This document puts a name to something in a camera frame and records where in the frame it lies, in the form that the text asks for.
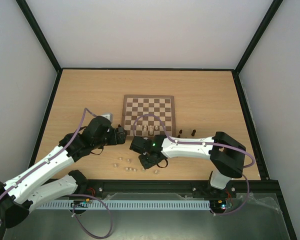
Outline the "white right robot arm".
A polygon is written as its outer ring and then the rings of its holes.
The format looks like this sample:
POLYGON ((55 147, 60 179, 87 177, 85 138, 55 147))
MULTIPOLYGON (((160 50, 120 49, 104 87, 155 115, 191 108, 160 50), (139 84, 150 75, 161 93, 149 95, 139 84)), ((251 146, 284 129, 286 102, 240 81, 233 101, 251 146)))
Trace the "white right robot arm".
POLYGON ((139 154, 144 169, 178 157, 210 160, 216 170, 211 174, 208 191, 214 196, 223 193, 231 179, 243 177, 246 147, 221 131, 206 138, 155 135, 152 139, 146 139, 135 136, 129 149, 139 154))

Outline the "white chess queen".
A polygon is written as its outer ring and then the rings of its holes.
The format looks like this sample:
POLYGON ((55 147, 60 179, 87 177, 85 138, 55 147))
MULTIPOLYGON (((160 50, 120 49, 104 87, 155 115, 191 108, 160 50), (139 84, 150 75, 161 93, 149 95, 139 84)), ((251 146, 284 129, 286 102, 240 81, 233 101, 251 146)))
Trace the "white chess queen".
POLYGON ((149 135, 150 136, 154 135, 154 129, 152 127, 149 128, 149 135))

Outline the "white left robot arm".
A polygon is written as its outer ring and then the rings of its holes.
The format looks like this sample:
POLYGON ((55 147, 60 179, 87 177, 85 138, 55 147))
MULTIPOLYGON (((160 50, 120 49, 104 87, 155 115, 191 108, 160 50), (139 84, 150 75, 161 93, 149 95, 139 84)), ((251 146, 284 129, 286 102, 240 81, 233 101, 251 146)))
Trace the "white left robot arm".
POLYGON ((37 207, 65 195, 82 193, 86 177, 78 170, 60 180, 47 183, 53 175, 105 146, 122 145, 127 131, 112 127, 105 115, 96 116, 90 123, 68 133, 43 159, 16 177, 0 181, 0 224, 13 228, 23 222, 37 207))

